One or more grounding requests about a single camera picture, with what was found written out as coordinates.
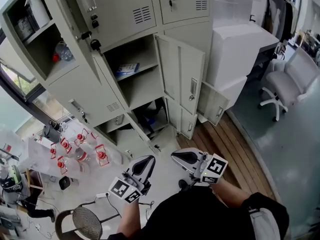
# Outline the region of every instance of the gray floor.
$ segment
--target gray floor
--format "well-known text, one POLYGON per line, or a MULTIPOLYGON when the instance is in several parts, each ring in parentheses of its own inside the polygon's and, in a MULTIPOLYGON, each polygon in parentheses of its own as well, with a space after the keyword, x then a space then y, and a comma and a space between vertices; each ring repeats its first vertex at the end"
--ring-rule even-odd
POLYGON ((289 107, 279 122, 273 104, 259 110, 259 81, 247 83, 231 108, 268 167, 297 237, 319 221, 320 204, 320 83, 308 97, 289 107))

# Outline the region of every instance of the white box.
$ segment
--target white box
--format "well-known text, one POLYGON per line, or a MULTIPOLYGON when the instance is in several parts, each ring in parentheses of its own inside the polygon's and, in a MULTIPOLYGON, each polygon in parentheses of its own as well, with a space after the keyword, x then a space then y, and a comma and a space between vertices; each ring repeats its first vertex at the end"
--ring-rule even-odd
POLYGON ((258 26, 239 24, 215 27, 206 82, 224 90, 247 76, 257 59, 264 33, 258 26))
POLYGON ((226 110, 231 108, 236 103, 242 89, 245 86, 246 81, 247 77, 244 76, 231 82, 230 85, 225 86, 223 89, 217 90, 219 93, 221 93, 229 100, 229 103, 226 106, 226 110))

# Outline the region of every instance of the floor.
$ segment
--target floor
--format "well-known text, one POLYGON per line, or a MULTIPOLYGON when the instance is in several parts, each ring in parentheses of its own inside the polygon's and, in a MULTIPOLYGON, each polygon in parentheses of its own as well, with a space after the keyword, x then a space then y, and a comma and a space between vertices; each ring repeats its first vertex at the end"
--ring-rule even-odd
POLYGON ((192 147, 226 159, 228 166, 222 177, 234 186, 276 199, 258 160, 226 113, 217 126, 208 121, 198 124, 191 140, 179 135, 177 141, 181 148, 192 147))
POLYGON ((246 84, 231 108, 260 152, 290 216, 290 231, 297 237, 319 220, 320 203, 320 82, 308 97, 273 122, 272 104, 257 109, 259 81, 246 84))
MULTIPOLYGON (((152 210, 157 207, 162 201, 172 196, 179 191, 178 181, 180 179, 189 180, 188 174, 180 167, 178 167, 170 158, 170 154, 180 147, 174 138, 174 130, 172 127, 167 127, 159 136, 158 143, 161 144, 161 152, 156 156, 156 164, 150 183, 152 185, 147 196, 143 196, 140 201, 143 203, 150 203, 154 201, 152 210)), ((122 171, 127 168, 129 161, 126 159, 122 166, 111 166, 101 167, 95 170, 91 170, 91 175, 87 180, 81 181, 79 187, 75 191, 62 192, 59 189, 58 183, 51 182, 49 179, 44 179, 47 182, 45 196, 40 198, 41 200, 55 205, 56 208, 61 212, 64 210, 74 209, 81 203, 90 202, 94 199, 97 193, 106 192, 113 181, 115 176, 119 176, 122 171)), ((51 209, 52 205, 46 204, 43 201, 38 201, 38 208, 51 209)), ((124 202, 117 197, 110 196, 111 203, 119 210, 120 214, 123 211, 124 202)), ((99 219, 111 217, 116 214, 115 210, 109 205, 106 198, 97 199, 95 204, 88 205, 87 208, 91 209, 99 219)), ((140 218, 141 225, 144 226, 146 220, 146 209, 147 206, 140 206, 140 218)), ((21 217, 23 227, 28 228, 29 222, 27 216, 18 211, 21 217)), ((51 223, 49 218, 42 219, 30 219, 34 224, 41 225, 41 232, 47 236, 47 232, 52 233, 54 224, 51 223)), ((107 239, 110 234, 114 234, 117 231, 120 218, 116 217, 103 225, 106 229, 103 232, 102 239, 107 239)), ((25 232, 22 232, 22 236, 25 239, 45 239, 34 227, 32 223, 30 228, 25 232)), ((66 218, 62 230, 69 231, 73 229, 74 225, 70 218, 66 218)))

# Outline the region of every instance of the wooden floor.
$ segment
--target wooden floor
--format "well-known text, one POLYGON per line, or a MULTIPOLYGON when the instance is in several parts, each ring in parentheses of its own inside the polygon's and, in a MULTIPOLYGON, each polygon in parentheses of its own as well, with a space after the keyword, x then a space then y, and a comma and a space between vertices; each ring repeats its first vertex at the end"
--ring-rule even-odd
POLYGON ((218 126, 207 121, 195 127, 192 140, 180 134, 177 141, 182 149, 193 147, 223 157, 228 161, 228 167, 223 174, 226 181, 250 194, 260 192, 275 200, 255 155, 226 113, 218 126))

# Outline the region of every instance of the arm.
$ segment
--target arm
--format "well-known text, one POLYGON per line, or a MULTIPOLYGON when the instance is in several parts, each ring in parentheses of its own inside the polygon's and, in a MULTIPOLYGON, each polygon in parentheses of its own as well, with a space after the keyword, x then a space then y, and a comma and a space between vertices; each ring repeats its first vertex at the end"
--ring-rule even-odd
POLYGON ((130 238, 140 229, 140 210, 139 202, 137 200, 125 205, 124 213, 117 232, 123 233, 125 237, 130 238))
POLYGON ((210 184, 212 190, 222 199, 230 208, 238 208, 244 200, 250 197, 250 194, 244 190, 230 184, 223 178, 217 184, 210 184))

